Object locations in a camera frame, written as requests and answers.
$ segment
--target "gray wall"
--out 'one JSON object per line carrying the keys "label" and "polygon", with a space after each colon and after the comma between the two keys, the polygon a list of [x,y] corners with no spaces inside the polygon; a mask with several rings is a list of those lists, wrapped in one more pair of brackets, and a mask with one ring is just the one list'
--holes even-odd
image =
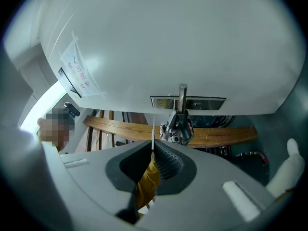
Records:
{"label": "gray wall", "polygon": [[58,80],[56,76],[54,75],[53,71],[51,70],[51,67],[46,59],[46,56],[44,54],[41,54],[37,58],[37,63],[40,66],[40,69],[46,78],[47,82],[52,86],[54,83],[56,83]]}
{"label": "gray wall", "polygon": [[14,68],[2,44],[0,44],[0,66],[0,124],[14,127],[17,126],[33,90]]}
{"label": "gray wall", "polygon": [[308,158],[308,57],[292,92],[274,114],[246,117],[255,125],[259,137],[255,144],[269,160],[269,179],[288,158],[286,143],[289,138],[298,142],[303,158]]}

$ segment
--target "black cable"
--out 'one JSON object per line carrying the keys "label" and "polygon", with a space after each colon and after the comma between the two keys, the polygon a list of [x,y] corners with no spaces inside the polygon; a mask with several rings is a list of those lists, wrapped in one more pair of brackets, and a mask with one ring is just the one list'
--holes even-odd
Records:
{"label": "black cable", "polygon": [[210,128],[217,128],[217,127],[218,127],[217,124],[216,124],[216,122],[218,121],[218,119],[219,119],[219,115],[215,116],[215,119],[214,119],[214,121],[212,122]]}
{"label": "black cable", "polygon": [[224,121],[221,122],[219,128],[223,128],[230,121],[229,115],[224,116]]}
{"label": "black cable", "polygon": [[227,115],[226,116],[225,115],[221,115],[220,117],[221,117],[220,118],[220,122],[218,123],[217,128],[221,128],[221,127],[223,127],[224,124],[226,124]]}
{"label": "black cable", "polygon": [[126,112],[126,117],[127,117],[127,122],[129,123],[129,116],[128,116],[128,112]]}
{"label": "black cable", "polygon": [[234,115],[230,121],[224,126],[224,128],[226,128],[227,126],[229,126],[231,124],[231,122],[235,119],[236,115]]}

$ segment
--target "paper sign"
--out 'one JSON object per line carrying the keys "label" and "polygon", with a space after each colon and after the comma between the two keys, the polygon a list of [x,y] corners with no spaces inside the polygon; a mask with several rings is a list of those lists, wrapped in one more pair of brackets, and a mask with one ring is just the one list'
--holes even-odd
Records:
{"label": "paper sign", "polygon": [[82,62],[82,56],[78,50],[77,43],[73,40],[61,56],[66,73],[77,83],[78,88],[84,96],[98,95],[101,93],[88,72],[86,65]]}

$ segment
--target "metal rod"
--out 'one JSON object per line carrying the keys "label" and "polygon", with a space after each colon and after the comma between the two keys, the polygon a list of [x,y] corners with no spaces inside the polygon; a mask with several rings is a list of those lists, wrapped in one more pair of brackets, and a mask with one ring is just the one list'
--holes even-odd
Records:
{"label": "metal rod", "polygon": [[122,120],[123,122],[125,122],[125,118],[124,118],[124,112],[122,112]]}
{"label": "metal rod", "polygon": [[184,113],[186,104],[187,84],[180,84],[179,105],[178,113],[181,115]]}
{"label": "metal rod", "polygon": [[126,116],[127,116],[127,122],[130,123],[128,112],[126,112]]}

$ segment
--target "white sticker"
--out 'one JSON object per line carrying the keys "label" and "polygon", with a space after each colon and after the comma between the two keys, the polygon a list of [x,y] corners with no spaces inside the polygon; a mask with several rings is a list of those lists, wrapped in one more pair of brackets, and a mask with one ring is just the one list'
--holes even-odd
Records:
{"label": "white sticker", "polygon": [[101,91],[90,75],[87,66],[82,61],[76,40],[73,40],[61,56],[65,66],[65,73],[74,79],[75,85],[81,90],[83,96],[99,95]]}

